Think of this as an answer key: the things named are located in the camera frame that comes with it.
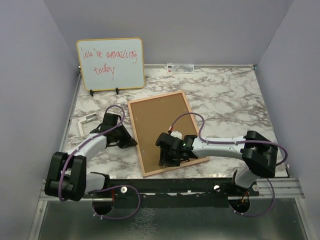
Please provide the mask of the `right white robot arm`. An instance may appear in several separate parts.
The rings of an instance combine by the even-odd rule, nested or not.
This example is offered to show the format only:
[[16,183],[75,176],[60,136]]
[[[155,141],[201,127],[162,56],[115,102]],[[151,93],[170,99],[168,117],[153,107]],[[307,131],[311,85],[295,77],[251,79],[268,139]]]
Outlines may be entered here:
[[245,166],[236,170],[229,189],[240,196],[259,178],[273,178],[276,173],[278,147],[256,131],[233,138],[202,138],[185,135],[183,139],[161,133],[155,145],[160,148],[159,165],[178,167],[181,162],[206,157],[242,160]]

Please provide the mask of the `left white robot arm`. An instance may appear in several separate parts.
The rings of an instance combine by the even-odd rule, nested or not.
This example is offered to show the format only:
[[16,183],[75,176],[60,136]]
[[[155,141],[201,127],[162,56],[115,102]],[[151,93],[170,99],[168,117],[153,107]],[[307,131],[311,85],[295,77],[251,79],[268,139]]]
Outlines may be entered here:
[[82,143],[68,152],[55,152],[50,161],[44,193],[62,201],[76,202],[90,192],[101,198],[106,197],[111,190],[110,176],[88,172],[87,163],[106,148],[126,149],[137,145],[122,121],[118,114],[105,113],[102,123]]

